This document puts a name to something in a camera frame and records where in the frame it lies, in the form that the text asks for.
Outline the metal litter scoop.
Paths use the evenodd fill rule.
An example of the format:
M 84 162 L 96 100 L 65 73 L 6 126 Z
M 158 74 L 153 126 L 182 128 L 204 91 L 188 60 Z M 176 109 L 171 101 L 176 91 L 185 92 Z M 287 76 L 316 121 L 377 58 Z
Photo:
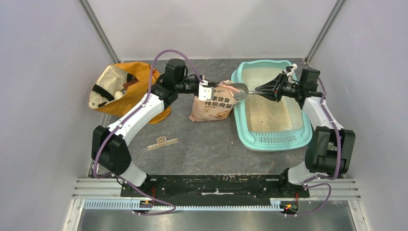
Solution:
M 233 98 L 237 101 L 242 101 L 247 98 L 248 95 L 261 95 L 263 92 L 260 91 L 249 91 L 247 85 L 244 83 L 231 83 L 225 85 L 231 91 Z

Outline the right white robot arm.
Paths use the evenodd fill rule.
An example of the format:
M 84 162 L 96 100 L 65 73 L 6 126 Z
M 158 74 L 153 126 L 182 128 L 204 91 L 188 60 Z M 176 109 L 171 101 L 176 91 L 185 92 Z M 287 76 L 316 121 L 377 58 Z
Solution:
M 323 86 L 320 71 L 306 67 L 300 79 L 293 80 L 294 69 L 294 65 L 288 66 L 273 80 L 255 88 L 256 94 L 277 103 L 282 97 L 295 99 L 314 130 L 304 162 L 288 169 L 287 179 L 278 183 L 284 197 L 294 194 L 297 185 L 305 186 L 318 178 L 335 180 L 347 173 L 356 140 L 354 131 L 340 125 L 328 109 L 326 91 L 318 91 Z

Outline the pink cat litter bag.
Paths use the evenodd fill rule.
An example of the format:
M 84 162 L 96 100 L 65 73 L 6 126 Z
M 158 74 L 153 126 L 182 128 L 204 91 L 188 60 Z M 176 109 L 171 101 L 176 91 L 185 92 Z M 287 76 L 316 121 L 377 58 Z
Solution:
M 238 103 L 231 93 L 234 90 L 218 86 L 215 87 L 214 97 L 211 100 L 200 101 L 194 97 L 189 119 L 193 122 L 204 122 L 226 119 L 234 106 Z

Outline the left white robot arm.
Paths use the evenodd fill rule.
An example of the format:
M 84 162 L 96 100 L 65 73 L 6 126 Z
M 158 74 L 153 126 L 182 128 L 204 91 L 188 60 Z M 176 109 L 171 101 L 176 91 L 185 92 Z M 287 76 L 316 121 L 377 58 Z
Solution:
M 163 74 L 142 62 L 111 64 L 105 68 L 93 86 L 89 106 L 118 116 L 118 120 L 106 127 L 97 126 L 93 131 L 91 157 L 95 178 L 102 178 L 98 168 L 103 167 L 107 176 L 132 185 L 138 196 L 150 193 L 148 174 L 133 163 L 128 145 L 149 122 L 162 120 L 165 110 L 180 93 L 200 96 L 207 82 L 197 74 L 191 78 L 187 74 L 182 59 L 170 59 Z

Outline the teal litter box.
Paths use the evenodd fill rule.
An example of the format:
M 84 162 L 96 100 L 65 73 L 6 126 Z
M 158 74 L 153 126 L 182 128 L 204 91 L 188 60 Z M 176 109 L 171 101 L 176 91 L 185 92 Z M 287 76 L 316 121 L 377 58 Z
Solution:
M 243 62 L 231 80 L 254 90 L 291 65 L 287 60 Z M 259 95 L 248 95 L 233 111 L 240 141 L 250 150 L 285 151 L 304 147 L 311 140 L 309 119 L 293 98 L 282 97 L 277 103 Z

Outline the wooden bag clip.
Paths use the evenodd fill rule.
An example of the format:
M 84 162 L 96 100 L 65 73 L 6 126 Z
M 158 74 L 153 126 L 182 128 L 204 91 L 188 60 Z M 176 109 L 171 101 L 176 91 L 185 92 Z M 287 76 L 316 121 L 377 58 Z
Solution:
M 167 137 L 162 136 L 156 139 L 157 143 L 147 146 L 147 150 L 151 151 L 157 148 L 168 146 L 174 143 L 178 143 L 178 138 L 167 139 Z

